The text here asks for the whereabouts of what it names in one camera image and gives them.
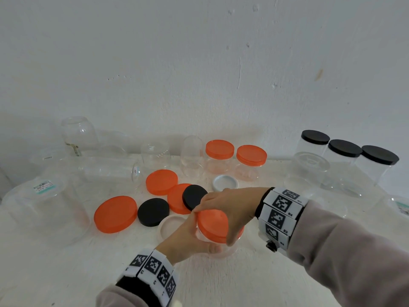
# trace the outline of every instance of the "hand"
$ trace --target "hand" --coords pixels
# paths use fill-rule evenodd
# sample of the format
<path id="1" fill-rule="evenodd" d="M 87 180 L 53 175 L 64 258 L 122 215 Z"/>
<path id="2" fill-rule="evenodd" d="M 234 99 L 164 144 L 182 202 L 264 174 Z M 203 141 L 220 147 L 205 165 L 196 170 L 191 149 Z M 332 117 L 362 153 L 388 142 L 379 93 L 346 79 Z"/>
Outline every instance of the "hand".
<path id="1" fill-rule="evenodd" d="M 156 250 L 166 255 L 172 265 L 196 253 L 222 252 L 220 245 L 204 242 L 196 237 L 196 219 L 197 214 L 192 212 L 173 234 L 156 247 Z"/>
<path id="2" fill-rule="evenodd" d="M 254 217 L 261 198 L 268 190 L 268 187 L 248 187 L 208 193 L 203 196 L 202 201 L 193 209 L 193 212 L 210 209 L 223 211 L 229 221 L 226 242 L 228 246 L 232 246 L 236 242 L 241 228 Z"/>

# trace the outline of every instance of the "person's right hand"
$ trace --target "person's right hand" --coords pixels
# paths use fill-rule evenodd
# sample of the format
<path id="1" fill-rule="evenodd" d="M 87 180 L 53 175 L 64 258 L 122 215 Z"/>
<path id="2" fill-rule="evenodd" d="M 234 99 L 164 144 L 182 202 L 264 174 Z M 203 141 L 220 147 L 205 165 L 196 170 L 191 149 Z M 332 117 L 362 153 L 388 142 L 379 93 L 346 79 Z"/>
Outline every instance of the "person's right hand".
<path id="1" fill-rule="evenodd" d="M 241 228 L 254 217 L 261 198 L 268 190 L 268 187 L 248 187 L 208 193 L 193 212 L 210 209 L 223 211 L 229 221 L 226 242 L 228 246 L 232 246 L 236 242 Z"/>

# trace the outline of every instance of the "table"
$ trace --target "table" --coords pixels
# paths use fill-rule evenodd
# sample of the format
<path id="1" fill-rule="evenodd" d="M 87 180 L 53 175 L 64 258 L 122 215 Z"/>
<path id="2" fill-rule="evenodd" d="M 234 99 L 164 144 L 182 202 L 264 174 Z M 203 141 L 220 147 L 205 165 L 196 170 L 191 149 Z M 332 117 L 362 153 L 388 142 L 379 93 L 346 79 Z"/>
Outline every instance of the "table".
<path id="1" fill-rule="evenodd" d="M 140 160 L 140 155 L 132 157 Z M 268 160 L 257 182 L 239 181 L 240 187 L 281 186 L 288 163 Z M 179 183 L 200 184 L 211 191 L 212 175 L 192 180 L 182 175 L 178 164 L 179 157 L 172 156 L 170 169 L 178 174 Z M 78 187 L 91 218 L 110 195 L 105 190 L 91 183 Z M 155 197 L 144 184 L 123 195 L 133 197 L 138 206 Z M 359 214 L 353 217 L 360 219 Z M 339 306 L 301 266 L 263 248 L 257 232 L 254 219 L 246 226 L 238 251 L 226 259 L 196 255 L 179 263 L 174 298 L 186 307 Z M 0 245 L 0 306 L 94 306 L 95 296 L 115 282 L 138 250 L 156 245 L 156 227 L 144 227 L 136 220 L 124 231 L 107 235 L 92 224 L 79 242 L 55 249 L 28 237 L 0 205 Z"/>

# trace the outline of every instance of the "person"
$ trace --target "person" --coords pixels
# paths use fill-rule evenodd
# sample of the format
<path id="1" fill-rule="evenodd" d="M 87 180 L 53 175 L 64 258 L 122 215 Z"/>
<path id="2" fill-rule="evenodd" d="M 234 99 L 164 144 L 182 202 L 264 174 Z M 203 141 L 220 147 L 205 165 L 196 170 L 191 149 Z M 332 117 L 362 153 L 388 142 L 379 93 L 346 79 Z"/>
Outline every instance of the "person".
<path id="1" fill-rule="evenodd" d="M 260 217 L 260 207 L 265 205 L 266 196 L 272 189 L 254 187 L 208 193 L 186 222 L 159 244 L 154 252 L 163 256 L 164 263 L 167 258 L 170 265 L 196 253 L 220 252 L 217 245 L 196 238 L 196 213 L 208 209 L 223 211 L 229 221 L 227 244 L 231 246 L 239 230 L 253 217 Z M 323 210 L 314 201 L 308 201 L 296 222 L 287 248 L 288 258 L 302 265 L 309 276 L 329 288 L 341 306 L 409 305 L 408 253 L 386 238 L 366 231 L 354 221 Z M 170 289 L 174 292 L 175 283 L 168 281 L 166 287 L 157 290 L 153 285 L 155 281 L 146 275 L 146 267 L 138 268 L 139 273 L 134 271 L 130 276 L 125 273 L 116 285 L 105 288 L 97 296 L 96 306 L 170 305 L 173 293 L 169 292 L 169 296 L 166 296 L 166 291 Z"/>

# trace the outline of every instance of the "wristband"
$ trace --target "wristband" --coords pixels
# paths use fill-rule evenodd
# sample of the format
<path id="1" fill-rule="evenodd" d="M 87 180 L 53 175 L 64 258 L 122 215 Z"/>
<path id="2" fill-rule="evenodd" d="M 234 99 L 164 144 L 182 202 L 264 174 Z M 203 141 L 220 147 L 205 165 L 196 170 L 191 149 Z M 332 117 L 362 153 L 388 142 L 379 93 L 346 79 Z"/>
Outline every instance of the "wristband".
<path id="1" fill-rule="evenodd" d="M 178 277 L 165 255 L 153 249 L 143 249 L 121 274 L 125 277 L 138 278 L 149 285 L 152 292 L 166 307 L 175 293 Z"/>
<path id="2" fill-rule="evenodd" d="M 258 206 L 258 229 L 268 240 L 267 247 L 288 249 L 289 241 L 308 199 L 283 187 L 270 189 Z"/>

